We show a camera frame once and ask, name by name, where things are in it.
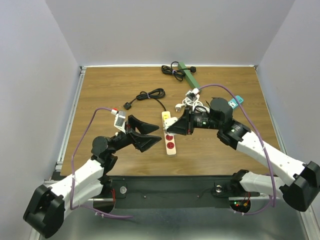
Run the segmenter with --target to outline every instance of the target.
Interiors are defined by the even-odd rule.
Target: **black cable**
[[[195,66],[174,70],[172,65],[178,64],[178,63],[179,62],[177,61],[173,61],[170,66],[162,65],[161,66],[162,73],[167,75],[173,75],[175,79],[177,79],[179,82],[182,82],[184,80],[184,77],[186,76],[184,70],[190,70],[191,73],[195,73],[197,71]]]
[[[150,92],[146,92],[146,91],[141,91],[139,93],[139,95],[137,95],[135,97],[135,99],[133,99],[131,102],[126,102],[123,107],[124,109],[126,110],[129,110],[132,106],[131,104],[135,101],[135,100],[138,100],[138,101],[142,101],[142,100],[145,100],[145,99],[154,99],[156,100],[158,103],[160,103],[160,105],[163,107],[164,111],[167,111],[166,107],[162,104],[162,102],[160,102],[158,99],[162,99],[166,96],[166,92],[163,88],[157,88],[153,91],[150,91]]]

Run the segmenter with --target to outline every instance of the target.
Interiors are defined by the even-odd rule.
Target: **power strip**
[[[161,115],[162,115],[166,154],[169,156],[173,156],[173,155],[176,155],[177,153],[175,137],[165,130],[165,120],[171,118],[171,114],[169,111],[163,111]]]

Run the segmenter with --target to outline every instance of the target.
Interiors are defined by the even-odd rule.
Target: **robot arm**
[[[70,201],[73,178],[75,186],[72,203],[80,206],[104,190],[109,192],[112,189],[106,173],[114,167],[118,159],[113,155],[116,151],[132,144],[143,153],[161,140],[159,136],[147,135],[159,129],[157,125],[142,122],[133,115],[125,121],[126,115],[123,111],[112,110],[111,113],[115,115],[114,126],[120,131],[113,137],[96,137],[92,142],[92,157],[75,175],[69,175],[49,187],[41,185],[34,191],[23,219],[45,238],[55,234],[72,211]]]
[[[171,134],[191,135],[195,128],[218,130],[217,137],[225,145],[254,158],[268,166],[266,155],[258,136],[247,126],[233,119],[233,109],[223,98],[213,98],[209,112],[196,112],[185,108],[182,116],[165,121]],[[311,161],[305,164],[287,156],[264,142],[274,177],[277,197],[283,198],[292,208],[304,212],[320,191],[320,167]],[[230,184],[234,191],[258,192],[273,195],[270,176],[240,170]]]

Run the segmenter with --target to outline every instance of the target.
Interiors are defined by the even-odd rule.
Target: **wooden table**
[[[263,139],[279,148],[253,67],[197,67],[194,77],[201,86],[219,83],[228,87],[235,95],[240,95],[244,99],[244,109]],[[164,88],[166,96],[161,101],[171,112],[171,116],[180,117],[182,113],[175,112],[175,105],[181,103],[190,89],[185,80],[179,82],[173,76],[162,74],[160,67],[87,68],[61,175],[71,173],[71,155],[96,108],[120,109],[140,91],[150,92],[156,88]],[[210,102],[211,97],[223,97],[227,100],[232,98],[222,88],[208,87],[201,92],[200,101]],[[135,101],[127,115],[133,114],[141,121],[162,126],[162,111],[163,108],[157,101],[147,99]],[[233,117],[250,126],[240,108],[234,111]],[[92,141],[95,137],[111,137],[117,132],[113,126],[114,119],[109,111],[101,110],[97,113],[75,156],[76,169],[91,157]],[[258,174],[268,171],[254,159],[225,146],[216,134],[216,130],[196,129],[193,135],[176,135],[176,156],[167,156],[163,140],[144,153],[130,145],[115,154],[118,161],[109,175],[230,175],[240,169],[248,169]],[[162,128],[152,135],[164,137]]]

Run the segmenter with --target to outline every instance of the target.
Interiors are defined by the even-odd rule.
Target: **white wall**
[[[46,0],[80,65],[260,63],[294,0]]]
[[[79,67],[44,0],[0,7],[0,239],[29,239],[23,214],[52,173]]]
[[[287,153],[320,165],[320,1],[296,0],[257,68]],[[320,196],[313,207],[320,223]]]

